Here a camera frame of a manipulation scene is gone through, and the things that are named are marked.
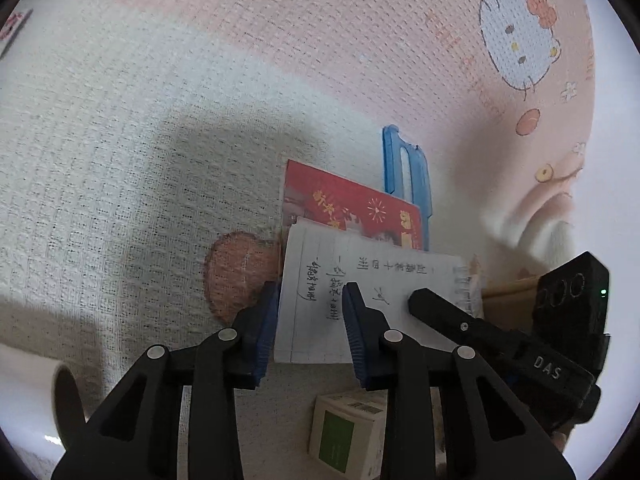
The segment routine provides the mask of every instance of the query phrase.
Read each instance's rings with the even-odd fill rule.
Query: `barcode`
[[[363,402],[352,402],[351,404],[347,404],[347,406],[351,406],[352,408],[356,408],[362,412],[372,413],[374,415],[382,411],[378,408],[374,408],[373,406],[369,406],[368,404],[364,404]]]

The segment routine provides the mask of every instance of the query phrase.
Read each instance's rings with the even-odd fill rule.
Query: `cardboard box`
[[[350,480],[380,475],[386,390],[318,396],[309,455]]]

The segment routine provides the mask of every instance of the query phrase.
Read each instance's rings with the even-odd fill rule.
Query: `notepad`
[[[280,363],[350,363],[342,319],[342,287],[356,282],[368,307],[421,345],[451,351],[456,344],[411,316],[408,298],[428,287],[470,312],[462,258],[370,240],[299,219],[289,231],[274,358]]]

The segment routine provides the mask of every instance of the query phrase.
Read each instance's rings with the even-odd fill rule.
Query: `red greeting card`
[[[413,204],[294,160],[287,161],[285,228],[299,216],[394,245],[422,249],[420,210]]]

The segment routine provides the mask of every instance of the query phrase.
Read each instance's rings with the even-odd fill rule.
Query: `printed chinese characters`
[[[335,219],[335,206],[332,203],[328,203],[326,200],[326,195],[322,192],[321,189],[318,189],[313,193],[313,198],[316,204],[322,208],[323,213],[327,213],[329,215],[328,225],[331,227],[335,227],[336,229],[340,228],[340,222]]]
[[[400,212],[400,224],[405,229],[411,229],[411,215],[408,211]]]

